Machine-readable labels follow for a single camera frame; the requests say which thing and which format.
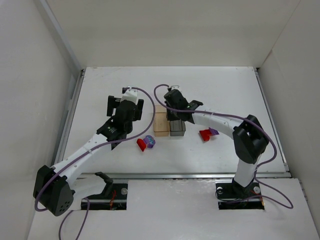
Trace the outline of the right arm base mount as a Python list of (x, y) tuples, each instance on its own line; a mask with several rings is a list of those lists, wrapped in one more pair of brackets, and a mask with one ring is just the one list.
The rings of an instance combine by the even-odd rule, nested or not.
[(264, 210), (261, 188), (257, 182), (242, 187), (236, 182), (215, 184), (219, 210)]

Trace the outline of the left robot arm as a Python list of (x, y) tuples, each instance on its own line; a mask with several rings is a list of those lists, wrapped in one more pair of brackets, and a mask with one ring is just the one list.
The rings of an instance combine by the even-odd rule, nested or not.
[(33, 197), (37, 203), (54, 216), (66, 212), (79, 192), (75, 189), (76, 179), (97, 158), (99, 150), (111, 152), (133, 130), (133, 122), (142, 117), (144, 101), (138, 98), (136, 89), (128, 89), (121, 98), (108, 97), (109, 119), (76, 152), (65, 160), (49, 167), (43, 165), (36, 174)]

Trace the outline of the purple lego brick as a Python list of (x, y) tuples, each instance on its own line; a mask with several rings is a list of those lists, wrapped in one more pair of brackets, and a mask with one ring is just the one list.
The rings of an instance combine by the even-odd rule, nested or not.
[(219, 135), (220, 133), (216, 130), (216, 129), (213, 129), (213, 128), (208, 128), (209, 132), (210, 132), (210, 136), (217, 136)]

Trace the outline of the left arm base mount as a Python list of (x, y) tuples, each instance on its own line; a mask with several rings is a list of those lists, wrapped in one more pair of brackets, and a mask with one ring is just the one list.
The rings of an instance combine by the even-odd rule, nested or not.
[(103, 190), (99, 194), (87, 196), (89, 210), (93, 211), (124, 211), (127, 209), (128, 182), (114, 181), (103, 172), (94, 174), (103, 180)]

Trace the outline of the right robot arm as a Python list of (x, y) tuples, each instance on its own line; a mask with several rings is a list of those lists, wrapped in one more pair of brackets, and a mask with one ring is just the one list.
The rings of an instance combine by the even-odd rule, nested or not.
[(239, 197), (246, 195), (254, 180), (258, 161), (269, 144), (268, 138), (261, 132), (263, 129), (258, 119), (253, 115), (246, 118), (215, 115), (202, 102), (188, 102), (182, 93), (173, 87), (164, 95), (164, 99), (176, 118), (216, 130), (233, 140), (239, 161), (232, 179), (232, 191)]

